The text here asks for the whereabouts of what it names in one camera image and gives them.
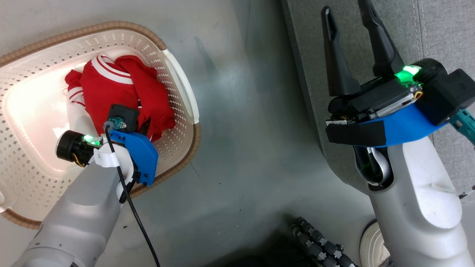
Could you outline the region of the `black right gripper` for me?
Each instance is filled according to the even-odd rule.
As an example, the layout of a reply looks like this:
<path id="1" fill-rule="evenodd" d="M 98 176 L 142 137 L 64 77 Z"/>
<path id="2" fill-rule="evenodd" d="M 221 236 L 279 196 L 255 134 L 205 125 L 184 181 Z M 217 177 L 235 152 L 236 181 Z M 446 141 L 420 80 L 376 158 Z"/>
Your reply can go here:
<path id="1" fill-rule="evenodd" d="M 413 142 L 440 129 L 416 107 L 423 95 L 422 74 L 447 75 L 434 59 L 405 66 L 370 0 L 358 0 L 363 25 L 373 49 L 373 74 L 378 77 L 361 87 L 353 78 L 340 46 L 340 32 L 331 8 L 321 12 L 326 75 L 330 96 L 326 121 L 328 141 L 352 146 L 393 146 Z"/>

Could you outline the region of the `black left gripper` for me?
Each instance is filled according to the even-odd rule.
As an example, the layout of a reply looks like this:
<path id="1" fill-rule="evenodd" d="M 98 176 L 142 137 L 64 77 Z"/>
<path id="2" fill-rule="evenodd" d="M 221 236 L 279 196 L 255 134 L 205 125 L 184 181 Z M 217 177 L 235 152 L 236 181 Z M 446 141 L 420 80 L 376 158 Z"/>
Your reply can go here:
<path id="1" fill-rule="evenodd" d="M 68 130 L 58 140 L 56 155 L 84 169 L 78 178 L 86 191 L 99 186 L 117 196 L 129 196 L 135 185 L 135 162 L 124 144 L 111 138 L 95 141 L 79 132 Z"/>

